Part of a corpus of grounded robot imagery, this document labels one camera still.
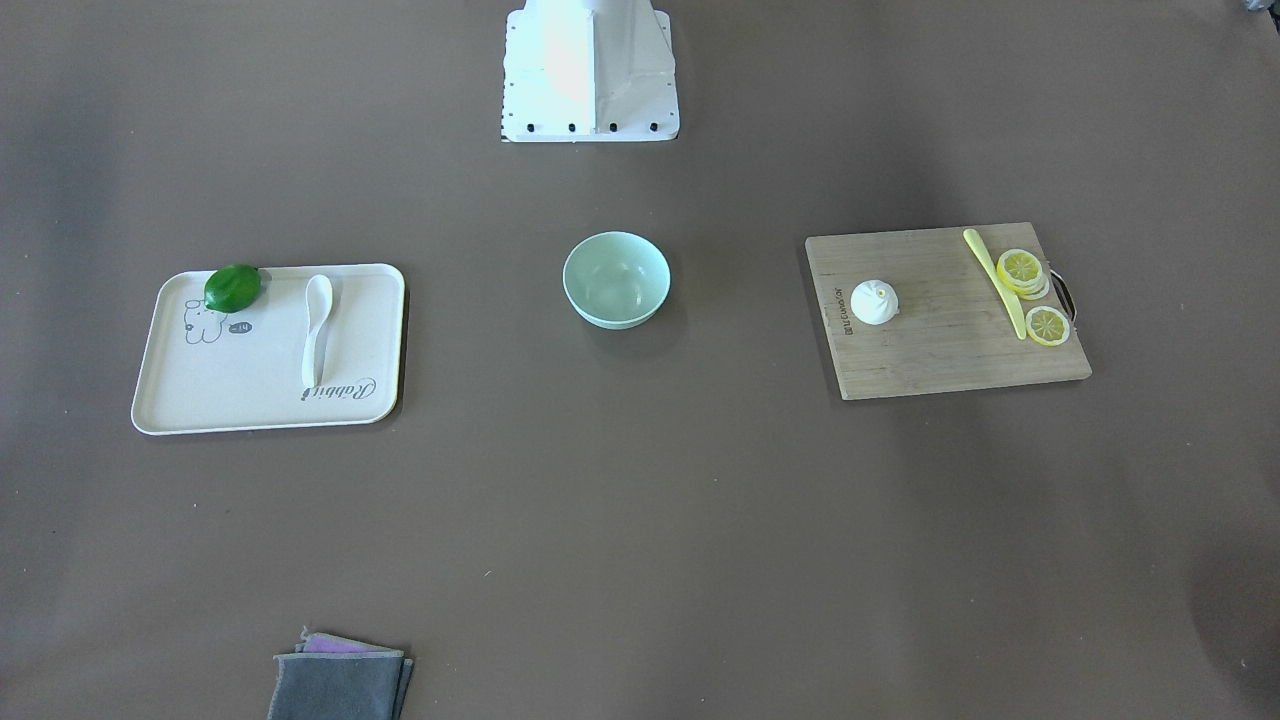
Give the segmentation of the white ceramic spoon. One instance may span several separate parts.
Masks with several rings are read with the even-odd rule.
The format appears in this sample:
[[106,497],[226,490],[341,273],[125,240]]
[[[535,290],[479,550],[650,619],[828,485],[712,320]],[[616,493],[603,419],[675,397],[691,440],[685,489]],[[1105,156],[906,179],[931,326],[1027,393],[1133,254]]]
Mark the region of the white ceramic spoon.
[[315,274],[308,278],[303,292],[306,332],[300,368],[301,380],[306,389],[319,387],[323,380],[324,341],[334,300],[334,287],[328,275]]

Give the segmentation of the mint green bowl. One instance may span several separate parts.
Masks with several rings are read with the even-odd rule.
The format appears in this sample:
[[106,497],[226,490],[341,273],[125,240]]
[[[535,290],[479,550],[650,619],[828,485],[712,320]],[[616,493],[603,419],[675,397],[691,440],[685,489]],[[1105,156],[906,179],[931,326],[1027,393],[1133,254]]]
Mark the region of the mint green bowl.
[[582,240],[562,268],[564,296],[588,323],[626,331],[650,319],[666,302],[672,273],[650,241],[623,231]]

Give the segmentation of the wooden cutting board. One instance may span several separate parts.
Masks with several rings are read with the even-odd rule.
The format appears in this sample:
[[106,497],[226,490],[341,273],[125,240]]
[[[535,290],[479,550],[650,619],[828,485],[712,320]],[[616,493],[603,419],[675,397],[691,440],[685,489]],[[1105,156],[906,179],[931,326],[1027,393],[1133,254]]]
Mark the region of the wooden cutting board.
[[[815,300],[842,398],[869,400],[1083,380],[1080,340],[1059,347],[1019,340],[997,290],[959,227],[810,237]],[[893,319],[870,325],[855,288],[883,281]]]

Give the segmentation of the yellow plastic knife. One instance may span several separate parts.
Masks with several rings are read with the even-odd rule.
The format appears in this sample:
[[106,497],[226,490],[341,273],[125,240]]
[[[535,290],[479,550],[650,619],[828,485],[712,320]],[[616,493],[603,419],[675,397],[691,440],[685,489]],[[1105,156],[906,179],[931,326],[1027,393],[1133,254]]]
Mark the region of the yellow plastic knife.
[[1025,340],[1028,337],[1028,331],[1025,313],[1021,310],[1021,300],[998,278],[997,266],[980,233],[975,228],[965,228],[963,231],[963,238],[975,260],[987,274],[995,292],[998,295],[1015,336],[1019,340]]

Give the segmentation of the middle stacked lemon slice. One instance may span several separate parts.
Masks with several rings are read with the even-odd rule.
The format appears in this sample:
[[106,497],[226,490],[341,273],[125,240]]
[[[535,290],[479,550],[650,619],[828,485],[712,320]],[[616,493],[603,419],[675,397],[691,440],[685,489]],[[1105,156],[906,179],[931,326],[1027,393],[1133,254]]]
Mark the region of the middle stacked lemon slice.
[[1042,299],[1048,292],[1048,284],[1050,284],[1050,282],[1048,282],[1047,275],[1043,273],[1043,269],[1039,269],[1036,273],[1034,277],[1030,277],[1030,278],[1027,278],[1027,279],[1021,279],[1021,278],[1016,278],[1016,277],[1010,275],[1009,281],[1010,281],[1010,284],[1011,284],[1015,295],[1019,299],[1023,299],[1023,300],[1027,300],[1027,301]]

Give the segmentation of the stacked lemon slice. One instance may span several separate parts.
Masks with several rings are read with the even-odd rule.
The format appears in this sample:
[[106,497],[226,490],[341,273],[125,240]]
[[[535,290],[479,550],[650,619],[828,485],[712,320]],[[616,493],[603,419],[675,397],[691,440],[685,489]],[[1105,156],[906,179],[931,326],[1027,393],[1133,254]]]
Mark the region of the stacked lemon slice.
[[1002,252],[996,263],[997,277],[1010,290],[1012,290],[1009,281],[1010,275],[1027,279],[1034,277],[1039,269],[1043,269],[1041,260],[1034,254],[1023,249],[1010,249]]
[[1050,282],[1044,275],[1039,278],[1039,283],[1036,287],[1019,292],[1018,296],[1023,301],[1032,302],[1043,299],[1048,293],[1048,291],[1050,291]]
[[1016,277],[1010,275],[1009,281],[1010,281],[1010,284],[1011,284],[1015,295],[1019,299],[1023,299],[1023,300],[1027,300],[1027,301],[1042,299],[1048,292],[1048,284],[1050,284],[1050,282],[1048,282],[1047,275],[1043,273],[1043,269],[1039,269],[1036,273],[1034,277],[1030,277],[1030,278],[1027,278],[1027,279],[1021,279],[1021,278],[1016,278]]

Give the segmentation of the top stacked lemon slice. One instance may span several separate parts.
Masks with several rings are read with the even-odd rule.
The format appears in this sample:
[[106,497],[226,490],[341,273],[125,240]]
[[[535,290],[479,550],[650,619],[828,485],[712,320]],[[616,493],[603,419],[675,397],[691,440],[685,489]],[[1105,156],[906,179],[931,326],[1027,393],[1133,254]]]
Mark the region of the top stacked lemon slice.
[[1034,277],[1039,269],[1043,269],[1041,260],[1034,254],[1023,249],[1010,249],[1002,252],[996,263],[997,277],[1010,290],[1012,290],[1009,281],[1010,275],[1027,279]]

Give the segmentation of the bottom stacked lemon slice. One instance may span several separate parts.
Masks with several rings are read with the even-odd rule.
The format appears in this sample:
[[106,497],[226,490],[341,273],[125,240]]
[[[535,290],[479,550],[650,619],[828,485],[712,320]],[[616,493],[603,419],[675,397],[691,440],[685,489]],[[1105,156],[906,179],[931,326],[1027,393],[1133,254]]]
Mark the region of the bottom stacked lemon slice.
[[1039,278],[1039,283],[1036,287],[1019,292],[1018,296],[1023,301],[1032,302],[1043,299],[1048,293],[1048,291],[1050,291],[1050,282],[1044,275]]

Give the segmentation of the single lemon slice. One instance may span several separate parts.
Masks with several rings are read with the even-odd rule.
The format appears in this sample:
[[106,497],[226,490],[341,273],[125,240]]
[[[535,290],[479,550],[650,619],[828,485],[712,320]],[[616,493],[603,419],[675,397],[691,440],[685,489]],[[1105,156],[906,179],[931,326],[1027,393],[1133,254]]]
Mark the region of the single lemon slice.
[[1027,337],[1044,347],[1065,345],[1073,332],[1064,313],[1047,305],[1034,306],[1025,315]]

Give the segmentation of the green lime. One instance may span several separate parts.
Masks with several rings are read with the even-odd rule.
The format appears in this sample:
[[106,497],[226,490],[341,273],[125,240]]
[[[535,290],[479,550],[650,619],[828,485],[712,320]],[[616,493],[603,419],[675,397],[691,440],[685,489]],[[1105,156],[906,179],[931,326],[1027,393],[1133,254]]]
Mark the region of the green lime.
[[204,286],[207,310],[234,314],[246,310],[257,299],[262,286],[260,270],[248,264],[232,264],[215,270]]

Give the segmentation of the cream rabbit tray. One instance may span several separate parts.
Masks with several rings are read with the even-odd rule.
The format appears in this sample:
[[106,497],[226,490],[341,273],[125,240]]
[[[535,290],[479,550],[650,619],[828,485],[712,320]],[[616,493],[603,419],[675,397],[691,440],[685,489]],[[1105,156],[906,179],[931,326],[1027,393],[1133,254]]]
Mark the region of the cream rabbit tray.
[[[303,383],[306,287],[333,286],[320,331],[320,380]],[[406,283],[385,263],[269,266],[255,302],[209,311],[209,272],[182,272],[159,290],[131,420],[148,436],[369,424],[396,406]]]

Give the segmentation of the grey folded cloth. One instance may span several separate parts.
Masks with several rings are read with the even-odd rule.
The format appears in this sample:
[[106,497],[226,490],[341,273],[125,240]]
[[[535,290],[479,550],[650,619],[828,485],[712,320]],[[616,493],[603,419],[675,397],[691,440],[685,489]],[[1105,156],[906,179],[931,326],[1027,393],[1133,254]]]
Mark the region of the grey folded cloth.
[[415,670],[403,650],[308,628],[274,659],[269,719],[399,719]]

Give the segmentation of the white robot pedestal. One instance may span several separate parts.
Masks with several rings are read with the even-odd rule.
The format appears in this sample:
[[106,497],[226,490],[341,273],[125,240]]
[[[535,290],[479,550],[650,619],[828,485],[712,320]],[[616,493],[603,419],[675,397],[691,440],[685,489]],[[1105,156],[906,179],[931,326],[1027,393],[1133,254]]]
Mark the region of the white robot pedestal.
[[678,137],[669,14],[649,1],[526,1],[506,17],[500,140]]

